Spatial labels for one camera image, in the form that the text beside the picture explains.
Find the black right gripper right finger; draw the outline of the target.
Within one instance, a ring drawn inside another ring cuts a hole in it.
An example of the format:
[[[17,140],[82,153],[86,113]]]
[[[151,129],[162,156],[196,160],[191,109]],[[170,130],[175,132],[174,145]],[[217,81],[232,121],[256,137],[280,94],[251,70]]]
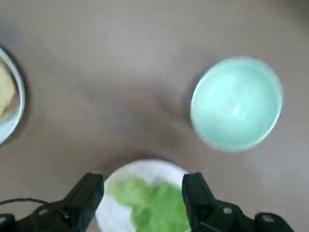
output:
[[[200,172],[185,174],[182,195],[193,232],[293,232],[280,216],[261,212],[249,218],[235,204],[214,197]]]

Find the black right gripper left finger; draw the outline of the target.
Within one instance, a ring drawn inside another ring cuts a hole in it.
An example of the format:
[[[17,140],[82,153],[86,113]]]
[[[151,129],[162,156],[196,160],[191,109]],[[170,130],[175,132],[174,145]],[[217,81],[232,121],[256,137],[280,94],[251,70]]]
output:
[[[15,198],[0,204],[39,203],[28,216],[17,220],[10,213],[0,215],[2,232],[85,232],[104,195],[100,174],[86,173],[61,201],[46,202],[34,198]]]

